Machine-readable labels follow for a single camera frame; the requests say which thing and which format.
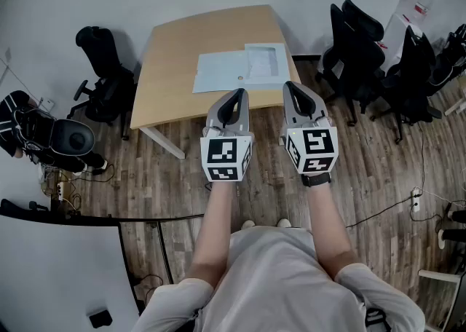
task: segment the electrical outlet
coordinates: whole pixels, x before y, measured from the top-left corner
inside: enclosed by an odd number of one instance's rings
[[[41,98],[41,106],[45,108],[47,112],[50,112],[54,105],[55,103],[49,98]]]
[[[411,191],[411,209],[414,212],[419,212],[419,209],[421,208],[421,199],[419,197],[416,197],[421,194],[421,190],[418,189],[417,187],[413,188],[413,191]]]
[[[63,192],[65,188],[65,182],[59,182],[57,183],[57,189],[58,189],[58,201],[63,201]]]

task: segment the table leg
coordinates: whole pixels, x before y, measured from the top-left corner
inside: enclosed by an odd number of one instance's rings
[[[283,120],[282,129],[280,131],[280,136],[278,137],[278,145],[285,146],[285,140],[286,140],[286,122],[285,120]]]
[[[425,325],[425,330],[429,332],[442,332],[440,328],[434,327],[433,325]]]
[[[459,106],[459,108],[457,109],[457,114],[460,114],[460,113],[463,112],[465,109],[466,109],[466,100],[464,100],[464,101],[461,103],[461,106]]]
[[[141,127],[140,130],[146,134],[150,139],[161,145],[164,149],[175,155],[179,159],[184,159],[184,152],[175,146],[169,139],[167,139],[155,127]]]
[[[451,106],[445,111],[445,116],[448,116],[451,112],[453,112],[455,109],[461,106],[461,103],[463,103],[464,101],[465,99],[459,99],[453,106]]]
[[[429,277],[430,279],[443,280],[444,282],[458,283],[461,280],[461,275],[444,274],[442,272],[419,270],[417,274],[420,277]]]

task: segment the black cable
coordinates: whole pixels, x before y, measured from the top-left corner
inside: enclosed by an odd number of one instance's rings
[[[419,130],[421,131],[421,134],[422,134],[422,142],[421,142],[421,161],[422,161],[422,184],[421,184],[421,186],[422,186],[422,187],[421,187],[421,192],[420,192],[418,195],[416,195],[415,197],[421,197],[422,194],[424,194],[424,183],[425,183],[424,131],[422,131],[421,124],[418,123],[418,125],[419,125]],[[383,212],[385,212],[385,211],[387,211],[387,210],[389,210],[389,209],[395,207],[396,205],[401,204],[402,202],[406,202],[406,201],[408,201],[408,200],[410,200],[410,199],[411,199],[411,197],[408,197],[408,198],[406,198],[406,199],[404,199],[404,200],[401,200],[401,201],[399,201],[399,202],[396,202],[395,204],[393,204],[393,205],[391,205],[391,206],[389,206],[389,207],[386,207],[386,208],[383,209],[382,211],[380,211],[380,212],[378,212],[378,213],[376,213],[376,214],[373,214],[372,216],[367,217],[367,218],[363,219],[362,221],[358,221],[358,222],[356,222],[355,224],[350,224],[349,226],[346,226],[346,228],[348,229],[348,228],[350,228],[350,227],[354,227],[354,226],[357,226],[358,224],[361,224],[361,223],[363,223],[363,222],[366,222],[367,220],[369,220],[369,219],[371,219],[371,218],[373,218],[373,217],[377,217],[378,215],[382,214]],[[413,218],[412,214],[411,214],[412,209],[413,209],[413,206],[411,206],[411,209],[410,209],[410,211],[409,211],[409,215],[411,216],[411,220],[412,220],[412,221],[415,221],[415,222],[428,221],[428,220],[430,220],[430,219],[432,219],[432,218],[434,218],[434,217],[436,217],[436,216],[439,217],[439,218],[443,221],[443,218],[442,218],[440,215],[438,215],[438,214],[435,214],[435,215],[433,215],[432,217],[427,218],[427,219],[425,219],[425,220],[421,220],[421,221],[415,220],[415,219]]]
[[[421,194],[424,194],[424,182],[425,182],[425,163],[424,163],[424,132],[422,131],[421,124],[417,123],[419,126],[419,130],[422,134],[422,142],[421,142],[421,161],[422,161],[422,184],[421,184]]]
[[[156,277],[157,279],[160,280],[160,285],[158,285],[157,287],[149,288],[149,290],[146,292],[146,295],[144,296],[144,304],[146,306],[147,306],[147,296],[148,296],[149,292],[152,291],[152,290],[155,290],[159,286],[163,285],[163,279],[159,275],[156,275],[156,274],[147,274],[145,277],[143,277],[141,280],[139,280],[139,284],[141,284],[143,282],[143,280],[146,279],[147,277]]]
[[[439,217],[439,219],[442,221],[443,218],[440,214],[434,214],[432,217],[429,217],[429,218],[424,218],[424,219],[414,219],[413,218],[413,208],[414,208],[414,205],[411,206],[411,208],[409,209],[409,216],[411,217],[411,220],[414,221],[414,222],[425,222],[425,221],[430,221],[431,219],[434,219],[435,217]]]
[[[357,226],[358,224],[361,224],[361,223],[363,223],[363,222],[366,222],[366,221],[368,221],[369,219],[371,219],[371,218],[373,218],[373,217],[377,217],[377,216],[379,216],[380,214],[382,214],[383,212],[386,212],[387,210],[392,209],[393,207],[395,207],[395,206],[401,204],[402,202],[406,202],[406,201],[408,201],[408,200],[410,200],[410,199],[411,199],[411,196],[410,196],[410,197],[407,197],[407,198],[404,199],[404,200],[401,200],[401,201],[399,201],[399,202],[396,202],[395,204],[393,204],[393,205],[391,205],[391,206],[389,206],[389,207],[386,207],[385,209],[381,210],[380,212],[378,212],[378,213],[376,213],[376,214],[373,214],[373,215],[370,216],[370,217],[364,218],[363,220],[358,221],[358,222],[356,222],[355,224],[350,224],[349,226],[346,226],[346,228],[349,229],[349,228],[351,228],[351,227]]]
[[[109,179],[106,179],[105,181],[95,181],[93,179],[86,179],[86,178],[74,178],[74,179],[70,179],[68,182],[73,182],[73,181],[86,181],[86,182],[97,182],[97,183],[107,183],[109,182],[114,176],[115,176],[115,166],[113,164],[110,164],[106,169],[105,171],[107,171],[108,169],[110,169],[110,167],[112,168],[113,170],[113,173],[111,174],[111,177]]]
[[[146,292],[146,295],[144,296],[144,304],[147,306],[147,296],[149,295],[149,292],[150,291],[154,291],[155,289],[157,289],[157,287],[152,287],[151,289],[149,289],[147,292]]]
[[[156,277],[156,278],[160,279],[160,282],[162,283],[162,284],[160,284],[160,285],[163,285],[163,279],[162,279],[159,275],[156,275],[156,274],[147,274],[145,277],[143,277],[143,278],[140,280],[140,282],[142,282],[142,281],[143,281],[144,279],[146,279],[147,277]]]
[[[73,186],[73,188],[74,188],[74,190],[72,192],[70,192],[70,196],[71,196],[76,191],[76,186],[72,182],[65,181],[65,183],[71,184]]]
[[[79,207],[77,207],[77,204],[74,202],[74,200],[75,200],[77,197],[79,198]],[[71,204],[74,205],[74,208],[75,208],[76,210],[81,209],[81,204],[82,204],[81,195],[80,195],[80,194],[75,194],[75,195],[71,198]]]

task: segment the shoe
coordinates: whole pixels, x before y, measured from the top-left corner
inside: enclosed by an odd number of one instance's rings
[[[256,224],[254,223],[254,221],[248,219],[245,223],[242,224],[241,230],[250,229],[251,227],[254,227],[255,225]]]
[[[443,240],[442,236],[443,236],[443,230],[440,229],[440,230],[438,230],[438,247],[440,249],[445,248],[445,240]]]
[[[450,221],[453,221],[451,217],[453,216],[453,212],[450,210],[451,209],[451,203],[449,203],[446,208],[445,208],[445,213],[443,214],[443,217],[447,217]]]
[[[108,161],[104,160],[103,165],[101,167],[94,167],[94,170],[105,170],[108,166]]]
[[[288,219],[282,218],[278,221],[277,227],[281,227],[282,229],[287,229],[288,227],[292,227],[292,226],[291,226],[291,222]]]
[[[73,174],[74,174],[76,177],[79,177],[79,176],[82,174],[82,172],[87,172],[87,164],[84,164],[84,169],[83,169],[83,170],[81,170],[80,172],[75,172],[75,173],[73,173]]]

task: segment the laminate flooring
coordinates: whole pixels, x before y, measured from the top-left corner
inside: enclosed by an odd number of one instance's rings
[[[325,81],[314,80],[316,63],[299,61],[296,66],[303,84],[323,97],[331,93]],[[451,82],[430,100],[443,112],[458,98],[459,88]],[[378,100],[368,107],[366,115],[358,114],[355,127],[348,127],[350,113],[344,100],[337,99],[328,106],[339,135],[339,158],[332,171],[331,189],[346,225],[409,197],[415,186],[422,185],[422,148],[426,192],[413,218],[443,215],[446,202],[427,191],[449,200],[465,198],[462,170],[466,167],[466,114],[452,114],[413,127],[405,124],[405,139],[396,145],[393,115],[375,122],[369,119],[385,108],[387,104]],[[83,111],[76,113],[75,119],[91,126],[97,151],[114,166],[114,177],[108,183],[74,182],[75,193],[82,197],[83,215],[167,218],[205,211],[209,191],[200,159],[205,117],[157,127],[185,151],[185,160],[176,159],[139,131],[131,131],[129,141],[121,141],[118,121],[108,127],[85,119]],[[250,130],[256,143],[245,178],[237,184],[232,231],[247,219],[257,225],[274,226],[279,219],[288,218],[294,226],[309,226],[304,187],[289,156],[278,146],[282,121],[280,107],[250,112]],[[110,175],[111,169],[94,179],[102,181]],[[459,246],[447,242],[440,250],[435,233],[440,226],[438,219],[412,221],[410,209],[407,201],[347,230],[361,261],[412,297],[423,308],[427,320],[436,324],[451,302],[453,288],[434,280],[419,280],[417,272],[454,271],[457,260],[452,253]],[[162,225],[175,281],[182,279],[191,261],[200,222],[198,218]],[[442,226],[454,227],[446,220]],[[144,223],[123,224],[122,228],[130,271],[137,277],[158,274],[167,283],[157,229]],[[147,291],[159,284],[158,278],[148,277],[136,288],[138,298],[144,299]]]

